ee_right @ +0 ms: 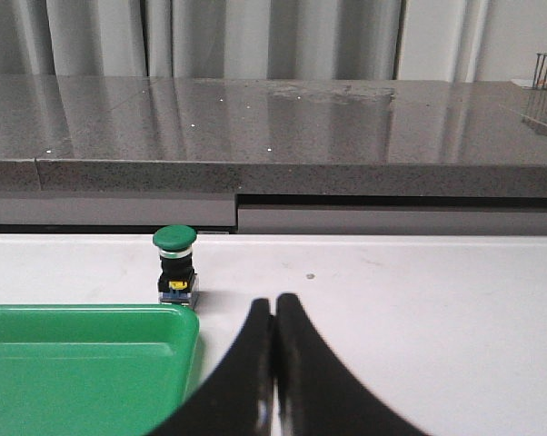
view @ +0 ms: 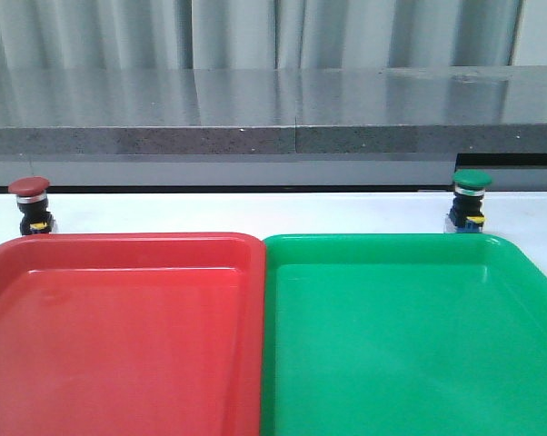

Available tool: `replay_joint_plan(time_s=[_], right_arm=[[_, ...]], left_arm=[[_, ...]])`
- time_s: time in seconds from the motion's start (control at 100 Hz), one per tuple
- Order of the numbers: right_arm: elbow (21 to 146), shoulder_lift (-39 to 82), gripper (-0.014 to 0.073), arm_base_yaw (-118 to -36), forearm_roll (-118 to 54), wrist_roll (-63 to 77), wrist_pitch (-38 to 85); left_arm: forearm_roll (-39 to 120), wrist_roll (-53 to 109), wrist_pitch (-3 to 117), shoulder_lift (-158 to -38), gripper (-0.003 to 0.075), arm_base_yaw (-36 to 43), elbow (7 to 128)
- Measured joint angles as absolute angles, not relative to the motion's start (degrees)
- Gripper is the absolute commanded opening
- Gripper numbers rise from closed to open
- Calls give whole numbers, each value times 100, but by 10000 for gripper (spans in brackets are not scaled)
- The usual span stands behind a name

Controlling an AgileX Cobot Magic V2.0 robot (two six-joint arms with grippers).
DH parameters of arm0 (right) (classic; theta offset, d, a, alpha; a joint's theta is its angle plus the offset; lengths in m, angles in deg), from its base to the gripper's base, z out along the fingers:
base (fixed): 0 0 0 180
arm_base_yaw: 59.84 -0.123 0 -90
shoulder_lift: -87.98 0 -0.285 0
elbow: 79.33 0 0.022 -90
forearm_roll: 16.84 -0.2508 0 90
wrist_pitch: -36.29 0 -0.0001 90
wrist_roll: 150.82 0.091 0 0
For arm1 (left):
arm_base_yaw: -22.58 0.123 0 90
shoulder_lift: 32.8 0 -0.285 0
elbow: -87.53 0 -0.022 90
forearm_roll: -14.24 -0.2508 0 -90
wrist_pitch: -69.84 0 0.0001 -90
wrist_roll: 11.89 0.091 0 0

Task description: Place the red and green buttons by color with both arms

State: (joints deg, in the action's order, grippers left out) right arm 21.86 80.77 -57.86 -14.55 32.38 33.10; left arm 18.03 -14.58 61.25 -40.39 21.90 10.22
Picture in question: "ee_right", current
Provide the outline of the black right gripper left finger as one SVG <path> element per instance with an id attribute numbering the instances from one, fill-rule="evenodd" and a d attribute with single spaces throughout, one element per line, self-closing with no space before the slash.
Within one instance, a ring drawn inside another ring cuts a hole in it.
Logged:
<path id="1" fill-rule="evenodd" d="M 269 435 L 272 429 L 274 317 L 265 299 L 214 371 L 152 435 Z"/>

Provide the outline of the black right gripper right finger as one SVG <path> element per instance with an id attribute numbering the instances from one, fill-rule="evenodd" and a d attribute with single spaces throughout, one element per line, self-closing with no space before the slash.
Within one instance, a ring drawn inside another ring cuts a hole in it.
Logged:
<path id="1" fill-rule="evenodd" d="M 276 301 L 277 381 L 283 435 L 423 435 L 343 365 L 297 295 Z"/>

